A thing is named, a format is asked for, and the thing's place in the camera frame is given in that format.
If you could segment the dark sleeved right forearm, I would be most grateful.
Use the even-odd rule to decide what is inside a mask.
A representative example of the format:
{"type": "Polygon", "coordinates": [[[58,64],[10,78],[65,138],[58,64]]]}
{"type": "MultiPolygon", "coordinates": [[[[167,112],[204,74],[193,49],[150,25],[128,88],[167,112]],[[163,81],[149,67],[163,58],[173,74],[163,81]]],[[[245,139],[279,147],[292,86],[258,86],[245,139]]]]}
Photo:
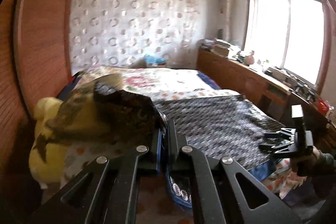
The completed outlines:
{"type": "Polygon", "coordinates": [[[318,152],[311,171],[312,183],[318,198],[326,199],[335,184],[335,158],[329,153],[318,152]]]}

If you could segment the person right hand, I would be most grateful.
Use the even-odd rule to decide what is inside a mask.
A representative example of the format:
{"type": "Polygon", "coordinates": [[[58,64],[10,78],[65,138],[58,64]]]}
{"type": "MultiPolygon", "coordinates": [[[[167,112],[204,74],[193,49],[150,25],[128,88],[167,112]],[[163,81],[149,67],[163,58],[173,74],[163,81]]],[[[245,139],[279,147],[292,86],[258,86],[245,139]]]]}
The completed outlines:
{"type": "Polygon", "coordinates": [[[323,158],[323,153],[313,146],[313,151],[310,155],[302,157],[291,158],[290,167],[291,170],[299,177],[309,176],[313,167],[323,158]]]}

